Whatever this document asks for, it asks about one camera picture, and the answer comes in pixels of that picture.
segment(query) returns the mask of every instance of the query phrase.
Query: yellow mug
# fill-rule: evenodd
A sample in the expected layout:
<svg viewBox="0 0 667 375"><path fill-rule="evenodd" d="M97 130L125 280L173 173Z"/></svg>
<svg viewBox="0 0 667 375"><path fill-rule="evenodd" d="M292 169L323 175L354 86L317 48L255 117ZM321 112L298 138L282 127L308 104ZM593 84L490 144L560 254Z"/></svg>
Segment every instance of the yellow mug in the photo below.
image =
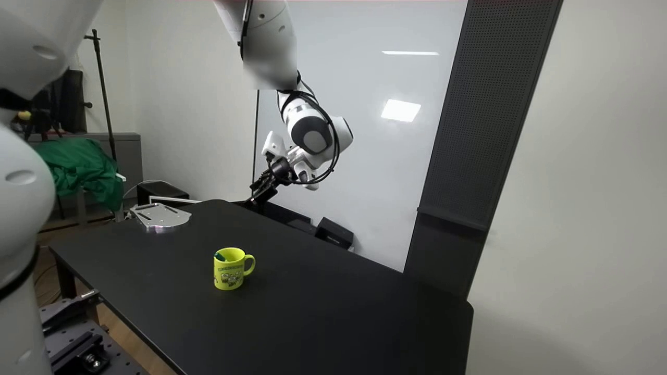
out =
<svg viewBox="0 0 667 375"><path fill-rule="evenodd" d="M240 248L222 248L214 254L214 285L218 289L239 289L245 277L255 270L255 255Z"/></svg>

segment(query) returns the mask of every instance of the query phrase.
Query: floor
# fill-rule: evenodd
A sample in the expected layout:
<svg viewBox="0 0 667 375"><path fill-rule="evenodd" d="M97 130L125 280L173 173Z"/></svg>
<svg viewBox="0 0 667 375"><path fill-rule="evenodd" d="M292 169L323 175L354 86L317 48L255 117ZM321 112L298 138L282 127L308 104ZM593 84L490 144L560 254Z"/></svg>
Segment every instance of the floor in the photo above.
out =
<svg viewBox="0 0 667 375"><path fill-rule="evenodd" d="M71 226L43 234L40 243L40 259L34 270L34 284L37 293L37 304L46 305L61 298L58 274L54 255L48 252L48 243L61 235L74 235L77 232L86 232L87 226ZM141 366L145 366L150 375L173 375L171 366L161 361L115 312L111 312L104 304L99 305L100 325L106 326L108 336L135 358Z"/></svg>

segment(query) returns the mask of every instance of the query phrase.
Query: black table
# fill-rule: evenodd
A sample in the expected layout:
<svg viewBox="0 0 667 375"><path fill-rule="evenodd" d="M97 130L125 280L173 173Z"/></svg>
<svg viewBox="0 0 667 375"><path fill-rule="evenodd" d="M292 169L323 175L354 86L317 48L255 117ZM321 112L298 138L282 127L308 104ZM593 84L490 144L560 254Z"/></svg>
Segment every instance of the black table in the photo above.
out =
<svg viewBox="0 0 667 375"><path fill-rule="evenodd" d="M465 372L468 301L228 202L189 210L175 234L125 220L56 242L64 287L97 287L181 372ZM214 287L224 246L258 262L239 292Z"/></svg>

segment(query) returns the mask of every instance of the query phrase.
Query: whiteboard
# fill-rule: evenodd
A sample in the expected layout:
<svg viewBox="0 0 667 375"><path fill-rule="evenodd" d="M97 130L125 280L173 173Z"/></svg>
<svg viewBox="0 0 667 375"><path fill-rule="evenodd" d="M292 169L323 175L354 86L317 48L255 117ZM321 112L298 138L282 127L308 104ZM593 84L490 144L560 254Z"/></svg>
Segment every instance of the whiteboard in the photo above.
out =
<svg viewBox="0 0 667 375"><path fill-rule="evenodd" d="M279 188L272 202L315 225L328 216L349 226L354 252L403 270L465 5L468 0L291 3L297 67L323 108L350 122L354 144L317 192ZM388 99L419 104L419 112L412 122L383 119ZM267 133L286 133L267 84L256 121L255 177L267 169Z"/></svg>

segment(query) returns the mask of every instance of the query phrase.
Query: mug handle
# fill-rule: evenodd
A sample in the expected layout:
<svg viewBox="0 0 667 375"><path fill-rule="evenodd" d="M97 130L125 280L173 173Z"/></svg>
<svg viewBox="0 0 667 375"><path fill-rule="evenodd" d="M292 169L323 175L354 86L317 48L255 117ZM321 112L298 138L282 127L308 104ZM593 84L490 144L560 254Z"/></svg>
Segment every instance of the mug handle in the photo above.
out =
<svg viewBox="0 0 667 375"><path fill-rule="evenodd" d="M255 255L253 254L246 254L246 259L245 259L245 264L246 264L246 270L245 270L245 274L250 274L253 270L255 270Z"/></svg>

